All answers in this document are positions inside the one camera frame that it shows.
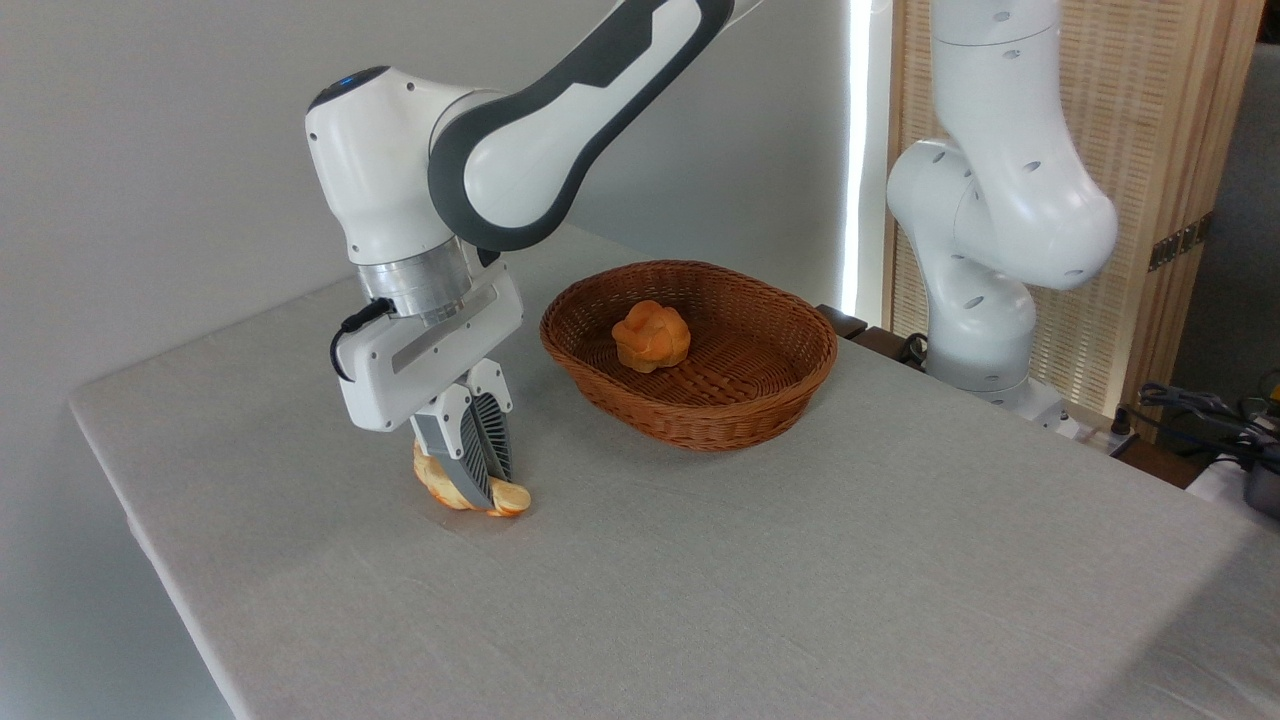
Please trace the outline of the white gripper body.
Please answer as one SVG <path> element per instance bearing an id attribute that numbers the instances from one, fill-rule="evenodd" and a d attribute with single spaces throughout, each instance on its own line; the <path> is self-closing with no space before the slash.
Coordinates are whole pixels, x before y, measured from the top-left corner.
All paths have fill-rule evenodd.
<path id="1" fill-rule="evenodd" d="M 494 263 L 462 307 L 430 325 L 424 316 L 380 316 L 338 341 L 339 387 L 355 425 L 389 432 L 465 375 L 524 319 L 506 263 Z"/>

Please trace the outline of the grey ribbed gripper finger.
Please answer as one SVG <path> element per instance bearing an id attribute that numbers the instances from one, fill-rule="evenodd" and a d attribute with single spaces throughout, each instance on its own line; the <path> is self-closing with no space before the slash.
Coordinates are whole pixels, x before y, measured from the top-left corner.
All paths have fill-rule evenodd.
<path id="1" fill-rule="evenodd" d="M 513 482 L 508 414 L 513 404 L 500 365 L 483 357 L 467 374 L 471 407 L 485 452 L 486 470 L 499 480 Z"/>
<path id="2" fill-rule="evenodd" d="M 470 392 L 452 384 L 412 415 L 415 473 L 449 509 L 493 509 L 495 501 Z"/>

